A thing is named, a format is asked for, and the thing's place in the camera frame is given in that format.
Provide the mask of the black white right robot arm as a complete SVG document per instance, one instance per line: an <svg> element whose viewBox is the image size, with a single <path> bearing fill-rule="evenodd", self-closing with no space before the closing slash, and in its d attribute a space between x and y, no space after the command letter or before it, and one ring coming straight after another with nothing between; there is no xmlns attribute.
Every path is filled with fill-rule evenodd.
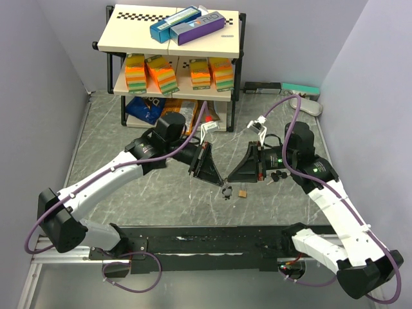
<svg viewBox="0 0 412 309"><path fill-rule="evenodd" d="M231 183L263 181L270 170L288 169L294 182L319 207L341 245L296 223L283 231L287 256L306 254L331 270L342 289L359 299L398 275L404 259L372 233L350 201L331 163L315 153L314 134L304 122L285 126L279 146L249 142L247 153L229 174Z"/></svg>

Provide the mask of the brass padlock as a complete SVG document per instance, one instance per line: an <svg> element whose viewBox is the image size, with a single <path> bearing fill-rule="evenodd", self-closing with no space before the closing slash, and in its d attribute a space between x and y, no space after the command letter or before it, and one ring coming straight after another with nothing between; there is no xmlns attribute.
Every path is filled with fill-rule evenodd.
<svg viewBox="0 0 412 309"><path fill-rule="evenodd" d="M238 196L240 198L247 198L247 184L241 183L239 186Z"/></svg>

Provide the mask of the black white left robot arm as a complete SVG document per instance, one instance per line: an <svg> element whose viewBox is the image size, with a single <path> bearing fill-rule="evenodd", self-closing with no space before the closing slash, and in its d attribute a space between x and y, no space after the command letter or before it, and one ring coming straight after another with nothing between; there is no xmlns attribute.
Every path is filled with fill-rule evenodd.
<svg viewBox="0 0 412 309"><path fill-rule="evenodd" d="M165 168L168 158L188 165L193 177L221 187L223 179L212 159L212 145L204 140L209 131L219 129L219 124L210 116L205 119L199 142L192 143L190 136L183 136L184 116L168 112L98 171L58 193L51 189L40 193L38 219L54 248L66 253L82 245L102 249L114 259L123 257L129 239L122 229L114 223L98 224L85 217L125 184Z"/></svg>

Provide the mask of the black-headed key bunch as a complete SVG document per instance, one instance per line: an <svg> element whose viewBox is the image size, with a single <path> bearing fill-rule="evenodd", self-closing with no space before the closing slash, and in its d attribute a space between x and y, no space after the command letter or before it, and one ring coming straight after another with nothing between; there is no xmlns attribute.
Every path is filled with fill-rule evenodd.
<svg viewBox="0 0 412 309"><path fill-rule="evenodd" d="M232 186L229 183L225 183L222 187L221 194L224 200L229 200L232 196Z"/></svg>

